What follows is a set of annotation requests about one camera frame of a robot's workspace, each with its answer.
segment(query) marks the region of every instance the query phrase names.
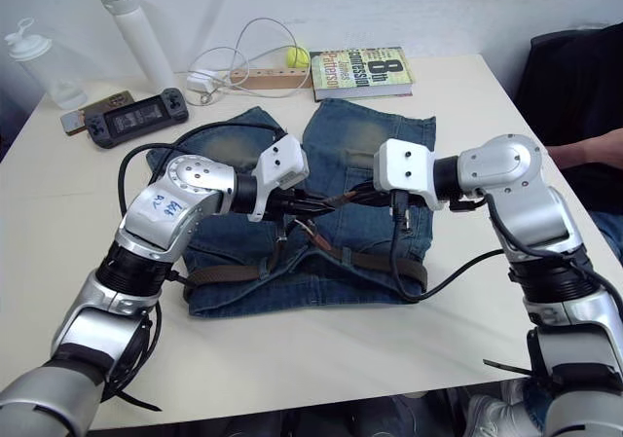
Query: shoe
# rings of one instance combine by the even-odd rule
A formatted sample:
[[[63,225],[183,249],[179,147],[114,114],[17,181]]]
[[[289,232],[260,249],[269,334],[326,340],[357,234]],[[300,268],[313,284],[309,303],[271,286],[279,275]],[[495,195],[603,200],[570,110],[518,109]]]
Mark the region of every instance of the shoe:
[[[528,379],[513,379],[512,381],[500,382],[499,387],[502,391],[502,401],[509,405],[514,405],[524,401],[524,385]]]
[[[463,437],[532,437],[533,435],[540,435],[540,432],[531,423],[529,425],[530,428],[518,429],[513,417],[513,407],[491,396],[475,395],[469,400],[467,426]]]

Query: black controller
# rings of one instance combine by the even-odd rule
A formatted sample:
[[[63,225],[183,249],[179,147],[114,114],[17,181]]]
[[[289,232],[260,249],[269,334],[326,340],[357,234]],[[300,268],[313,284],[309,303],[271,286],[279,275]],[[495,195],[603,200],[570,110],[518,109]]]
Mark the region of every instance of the black controller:
[[[187,120],[188,109],[182,92],[166,89],[151,98],[87,116],[85,124],[95,144],[102,148],[113,148],[122,142]]]

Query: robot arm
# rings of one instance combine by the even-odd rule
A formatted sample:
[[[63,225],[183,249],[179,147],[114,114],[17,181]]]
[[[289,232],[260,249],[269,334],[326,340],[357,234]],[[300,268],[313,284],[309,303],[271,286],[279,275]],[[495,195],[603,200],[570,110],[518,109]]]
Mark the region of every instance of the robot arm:
[[[234,211],[260,221],[272,190],[308,175],[292,135],[263,152],[251,175],[195,155],[172,160],[129,207],[57,330],[52,359],[0,393],[3,435],[85,435],[106,386],[127,383],[142,359],[149,312],[200,220]]]
[[[620,435],[623,311],[612,295],[620,298],[595,282],[562,196],[541,178],[541,161],[539,147],[522,135],[442,160],[391,139],[375,157],[375,187],[422,196],[433,210],[443,200],[473,209],[459,199],[485,199],[509,277],[536,324],[528,334],[533,373],[556,396],[544,435]]]

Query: white wall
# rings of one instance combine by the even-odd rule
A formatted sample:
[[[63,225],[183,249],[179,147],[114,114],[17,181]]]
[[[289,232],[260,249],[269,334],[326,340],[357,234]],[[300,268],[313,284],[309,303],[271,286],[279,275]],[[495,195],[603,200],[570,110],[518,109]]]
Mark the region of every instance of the white wall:
[[[623,20],[623,0],[144,0],[173,67],[201,49],[232,45],[246,21],[278,18],[309,49],[401,45],[408,55],[482,53],[512,92],[537,34]],[[139,73],[99,0],[0,0],[0,33],[20,18],[72,52],[85,78]],[[287,41],[269,26],[251,30],[248,51]],[[41,92],[0,50],[0,87],[29,110]]]

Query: white water bottle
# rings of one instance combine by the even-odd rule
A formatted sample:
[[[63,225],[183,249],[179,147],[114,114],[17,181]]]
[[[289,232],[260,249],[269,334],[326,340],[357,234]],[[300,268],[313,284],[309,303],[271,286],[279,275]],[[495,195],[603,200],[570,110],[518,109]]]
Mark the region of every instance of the white water bottle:
[[[9,56],[34,77],[58,107],[76,109],[87,101],[87,95],[50,38],[24,35],[24,30],[34,22],[34,18],[24,18],[19,21],[16,33],[5,36]]]
[[[153,93],[177,87],[175,75],[138,0],[101,0],[152,85]]]

